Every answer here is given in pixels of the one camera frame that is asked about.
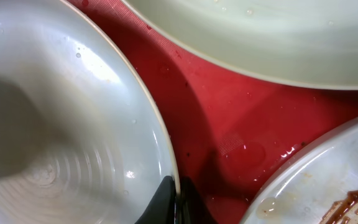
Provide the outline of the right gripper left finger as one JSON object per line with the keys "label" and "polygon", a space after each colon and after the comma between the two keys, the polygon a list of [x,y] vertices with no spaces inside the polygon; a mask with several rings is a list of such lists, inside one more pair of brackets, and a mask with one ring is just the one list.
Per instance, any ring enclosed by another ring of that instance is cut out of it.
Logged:
{"label": "right gripper left finger", "polygon": [[135,224],[174,224],[175,197],[175,182],[172,176],[165,176]]}

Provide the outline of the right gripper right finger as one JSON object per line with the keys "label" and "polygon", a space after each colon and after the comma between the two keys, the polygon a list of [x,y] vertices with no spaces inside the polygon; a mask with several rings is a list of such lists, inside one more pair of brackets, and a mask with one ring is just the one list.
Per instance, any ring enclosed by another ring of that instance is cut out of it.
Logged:
{"label": "right gripper right finger", "polygon": [[180,194],[180,216],[181,224],[217,224],[203,202],[194,183],[189,177],[183,177]]}

